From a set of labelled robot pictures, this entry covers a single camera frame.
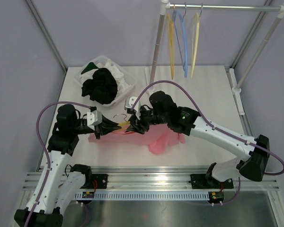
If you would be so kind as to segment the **blue hanger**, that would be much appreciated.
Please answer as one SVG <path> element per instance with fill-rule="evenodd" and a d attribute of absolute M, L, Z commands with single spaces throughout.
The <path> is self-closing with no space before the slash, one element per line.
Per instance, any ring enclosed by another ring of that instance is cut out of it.
<path fill-rule="evenodd" d="M 184 78 L 187 78 L 188 76 L 188 47 L 187 47 L 187 35 L 186 35 L 186 25 L 184 22 L 184 16 L 182 13 L 177 10 L 175 7 L 173 7 L 173 22 L 175 26 L 175 32 L 176 32 L 176 39 L 182 64 L 182 69 L 184 71 Z M 180 42 L 180 37 L 177 31 L 176 27 L 176 18 L 179 19 L 180 27 L 182 30 L 182 42 Z"/>

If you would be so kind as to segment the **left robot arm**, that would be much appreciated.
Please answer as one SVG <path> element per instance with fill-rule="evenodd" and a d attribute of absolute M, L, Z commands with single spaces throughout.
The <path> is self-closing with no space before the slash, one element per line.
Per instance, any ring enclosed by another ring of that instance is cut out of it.
<path fill-rule="evenodd" d="M 88 188 L 95 179 L 90 166 L 75 164 L 64 183 L 61 178 L 79 142 L 79 135 L 95 134 L 99 139 L 120 129 L 102 115 L 96 107 L 81 105 L 89 111 L 81 117 L 76 102 L 60 101 L 46 106 L 40 113 L 53 105 L 59 105 L 56 123 L 46 145 L 40 140 L 46 155 L 46 166 L 33 196 L 24 209 L 18 209 L 14 220 L 21 227 L 60 227 L 63 215 L 80 188 Z"/>

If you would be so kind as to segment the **cream hanger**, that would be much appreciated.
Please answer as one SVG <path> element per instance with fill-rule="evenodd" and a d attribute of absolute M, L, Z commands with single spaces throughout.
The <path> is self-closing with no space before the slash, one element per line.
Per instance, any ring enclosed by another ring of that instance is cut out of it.
<path fill-rule="evenodd" d="M 200 17 L 201 17 L 201 14 L 202 14 L 202 10 L 200 10 L 200 13 L 195 13 L 195 15 L 194 15 L 193 38 L 192 38 L 192 60 L 191 60 L 191 73 L 190 73 L 191 79 L 194 76 L 196 59 L 197 59 L 199 35 L 200 35 Z"/>

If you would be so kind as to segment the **pink t shirt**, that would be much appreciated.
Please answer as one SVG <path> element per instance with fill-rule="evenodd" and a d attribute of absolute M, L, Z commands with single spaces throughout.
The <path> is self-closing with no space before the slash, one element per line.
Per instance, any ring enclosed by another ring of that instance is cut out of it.
<path fill-rule="evenodd" d="M 101 136 L 100 139 L 97 139 L 94 134 L 90 134 L 88 141 L 90 143 L 117 142 L 148 146 L 149 152 L 155 155 L 163 154 L 168 147 L 186 142 L 184 134 L 174 132 L 165 124 L 152 125 L 144 134 L 127 132 L 125 129 L 111 132 Z"/>

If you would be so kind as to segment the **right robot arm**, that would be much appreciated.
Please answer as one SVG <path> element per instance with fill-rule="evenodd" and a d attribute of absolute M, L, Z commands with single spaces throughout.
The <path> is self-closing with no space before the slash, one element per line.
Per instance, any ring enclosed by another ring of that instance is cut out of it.
<path fill-rule="evenodd" d="M 177 106 L 163 91 L 149 98 L 151 107 L 141 105 L 138 98 L 126 99 L 124 109 L 131 115 L 127 131 L 144 134 L 152 125 L 165 124 L 172 131 L 208 141 L 235 155 L 223 163 L 212 163 L 206 174 L 192 180 L 198 188 L 219 188 L 231 178 L 245 177 L 254 182 L 263 180 L 269 154 L 269 139 L 257 138 L 219 129 L 205 121 L 201 114 L 188 107 Z"/>

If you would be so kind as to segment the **green and white t shirt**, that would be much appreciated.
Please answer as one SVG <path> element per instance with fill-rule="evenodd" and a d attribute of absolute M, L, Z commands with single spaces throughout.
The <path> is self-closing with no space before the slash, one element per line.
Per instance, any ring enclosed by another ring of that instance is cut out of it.
<path fill-rule="evenodd" d="M 96 64 L 94 62 L 89 62 L 85 68 L 82 70 L 81 72 L 81 75 L 84 74 L 84 73 L 87 73 L 91 70 L 94 70 L 94 69 L 98 69 L 98 67 L 96 66 Z"/>

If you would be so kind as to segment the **black t shirt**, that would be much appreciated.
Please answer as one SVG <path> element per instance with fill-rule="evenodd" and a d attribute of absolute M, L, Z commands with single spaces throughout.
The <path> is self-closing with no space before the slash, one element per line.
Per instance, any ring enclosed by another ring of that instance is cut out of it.
<path fill-rule="evenodd" d="M 107 68 L 94 72 L 92 79 L 87 79 L 81 88 L 81 96 L 89 96 L 91 101 L 102 105 L 110 104 L 117 96 L 118 86 L 112 73 Z"/>

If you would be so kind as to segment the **yellow hanger with metal hook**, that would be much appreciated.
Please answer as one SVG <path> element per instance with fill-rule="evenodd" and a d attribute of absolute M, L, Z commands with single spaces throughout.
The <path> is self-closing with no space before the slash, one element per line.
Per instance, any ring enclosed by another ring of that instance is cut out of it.
<path fill-rule="evenodd" d="M 171 72 L 171 79 L 173 80 L 175 72 L 174 22 L 169 13 L 167 14 L 167 31 L 168 31 L 168 41 L 169 41 L 170 72 Z"/>

